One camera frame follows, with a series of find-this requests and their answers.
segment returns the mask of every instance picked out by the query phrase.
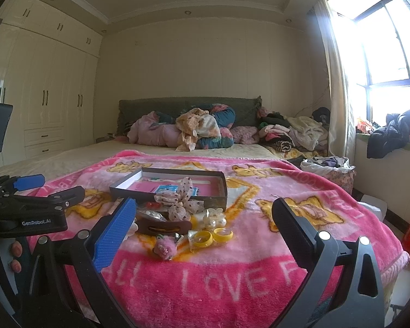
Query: open box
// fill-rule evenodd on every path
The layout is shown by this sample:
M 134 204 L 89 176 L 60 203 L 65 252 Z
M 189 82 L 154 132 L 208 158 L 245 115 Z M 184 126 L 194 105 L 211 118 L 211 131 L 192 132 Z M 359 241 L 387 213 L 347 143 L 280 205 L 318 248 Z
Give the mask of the open box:
M 228 189 L 221 171 L 139 168 L 110 186 L 112 198 L 134 198 L 137 203 L 155 201 L 159 189 L 176 190 L 184 177 L 189 177 L 195 188 L 191 200 L 204 202 L 205 208 L 226 210 Z

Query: blue gripper pad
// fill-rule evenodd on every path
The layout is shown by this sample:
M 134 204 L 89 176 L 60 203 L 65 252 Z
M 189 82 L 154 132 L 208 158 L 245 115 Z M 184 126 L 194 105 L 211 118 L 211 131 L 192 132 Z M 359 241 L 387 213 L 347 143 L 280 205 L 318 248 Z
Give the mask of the blue gripper pad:
M 29 190 L 31 188 L 40 188 L 44 186 L 45 178 L 44 175 L 29 175 L 29 176 L 22 176 L 19 177 L 14 182 L 14 189 L 18 191 Z
M 111 265 L 121 242 L 135 218 L 136 202 L 127 198 L 94 244 L 93 264 L 97 272 Z

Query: white wardrobe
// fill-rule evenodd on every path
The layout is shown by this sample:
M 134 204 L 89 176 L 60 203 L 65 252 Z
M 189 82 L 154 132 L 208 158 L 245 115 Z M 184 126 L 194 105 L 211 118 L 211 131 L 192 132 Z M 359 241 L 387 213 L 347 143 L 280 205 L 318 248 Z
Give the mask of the white wardrobe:
M 13 105 L 0 166 L 94 143 L 102 37 L 39 0 L 7 0 L 0 18 L 0 102 Z

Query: headboard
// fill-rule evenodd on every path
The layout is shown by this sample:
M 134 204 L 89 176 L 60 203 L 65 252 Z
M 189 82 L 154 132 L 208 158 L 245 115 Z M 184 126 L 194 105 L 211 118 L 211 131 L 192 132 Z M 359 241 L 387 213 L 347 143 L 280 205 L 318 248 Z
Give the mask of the headboard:
M 261 107 L 261 96 L 255 99 L 235 97 L 163 97 L 153 99 L 122 99 L 118 103 L 117 135 L 123 134 L 127 123 L 134 123 L 143 115 L 160 111 L 178 117 L 191 106 L 200 104 L 225 104 L 235 110 L 233 127 L 257 126 L 257 110 Z

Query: cartoon print blanket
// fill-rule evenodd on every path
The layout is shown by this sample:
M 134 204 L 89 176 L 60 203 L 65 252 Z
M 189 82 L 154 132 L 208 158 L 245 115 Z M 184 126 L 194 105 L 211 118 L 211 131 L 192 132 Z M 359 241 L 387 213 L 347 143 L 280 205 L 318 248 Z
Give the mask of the cartoon print blanket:
M 226 218 L 234 238 L 224 246 L 191 253 L 188 241 L 173 260 L 152 253 L 155 238 L 135 234 L 124 241 L 102 274 L 114 296 L 139 327 L 268 327 L 300 286 L 299 268 L 271 220 L 271 205 L 283 197 L 293 211 L 335 238 L 372 242 L 383 285 L 394 280 L 409 256 L 399 240 L 368 210 L 338 186 L 305 173 L 282 160 L 213 159 L 147 155 L 133 150 L 48 182 L 38 196 L 81 185 L 85 201 L 68 210 L 70 238 L 91 229 L 111 207 L 109 185 L 138 167 L 222 171 L 228 187 Z M 36 237 L 30 239 L 31 246 Z M 323 300 L 333 293 L 339 268 L 333 272 Z M 73 287 L 76 279 L 70 275 Z M 83 293 L 75 293 L 84 304 Z

